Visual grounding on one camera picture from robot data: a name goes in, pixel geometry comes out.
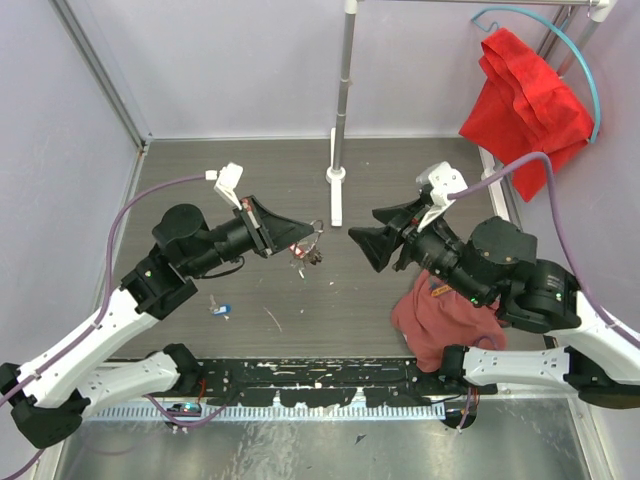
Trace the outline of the metal keyring with keys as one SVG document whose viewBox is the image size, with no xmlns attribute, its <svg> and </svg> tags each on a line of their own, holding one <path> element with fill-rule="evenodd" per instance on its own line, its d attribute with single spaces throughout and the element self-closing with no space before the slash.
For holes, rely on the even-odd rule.
<svg viewBox="0 0 640 480">
<path fill-rule="evenodd" d="M 314 220 L 310 223 L 313 227 L 313 232 L 308 237 L 296 242 L 300 245 L 305 245 L 308 249 L 307 255 L 302 260 L 296 260 L 293 258 L 290 260 L 290 265 L 297 271 L 299 277 L 305 281 L 305 270 L 309 266 L 316 266 L 323 260 L 323 255 L 319 250 L 319 240 L 324 233 L 324 222 L 320 219 Z"/>
</svg>

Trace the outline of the blue tagged key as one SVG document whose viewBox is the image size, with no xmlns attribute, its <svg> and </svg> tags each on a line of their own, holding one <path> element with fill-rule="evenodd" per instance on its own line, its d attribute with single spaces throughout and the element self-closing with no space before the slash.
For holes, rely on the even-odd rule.
<svg viewBox="0 0 640 480">
<path fill-rule="evenodd" d="M 222 316 L 228 318 L 231 313 L 231 306 L 229 304 L 218 303 L 213 295 L 209 296 L 210 307 L 209 311 L 213 316 Z"/>
</svg>

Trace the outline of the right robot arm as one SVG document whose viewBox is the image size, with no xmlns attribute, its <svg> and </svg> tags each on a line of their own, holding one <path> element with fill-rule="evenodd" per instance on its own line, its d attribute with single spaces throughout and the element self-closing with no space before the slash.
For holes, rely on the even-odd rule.
<svg viewBox="0 0 640 480">
<path fill-rule="evenodd" d="M 438 379 L 459 394 L 469 386 L 541 385 L 574 391 L 585 403 L 609 409 L 639 405 L 639 355 L 590 306 L 576 277 L 537 256 L 537 239 L 498 216 L 462 241 L 443 217 L 419 225 L 429 203 L 373 210 L 378 228 L 352 227 L 349 237 L 380 272 L 394 252 L 396 271 L 416 263 L 475 308 L 498 305 L 496 316 L 525 332 L 564 341 L 554 349 L 491 352 L 448 345 Z"/>
</svg>

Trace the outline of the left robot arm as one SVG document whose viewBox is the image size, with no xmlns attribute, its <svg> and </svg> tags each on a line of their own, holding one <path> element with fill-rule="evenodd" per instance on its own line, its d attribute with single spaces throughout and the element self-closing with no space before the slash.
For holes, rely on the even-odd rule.
<svg viewBox="0 0 640 480">
<path fill-rule="evenodd" d="M 248 252 L 268 258 L 313 234 L 311 224 L 277 215 L 255 197 L 241 199 L 233 219 L 209 228 L 192 204 L 170 208 L 152 230 L 148 256 L 123 277 L 107 302 L 47 352 L 22 365 L 1 366 L 19 432 L 37 449 L 73 434 L 91 415 L 151 394 L 188 396 L 202 368 L 183 344 L 170 344 L 141 361 L 108 372 L 97 369 L 137 335 L 159 324 L 193 297 L 195 280 Z"/>
</svg>

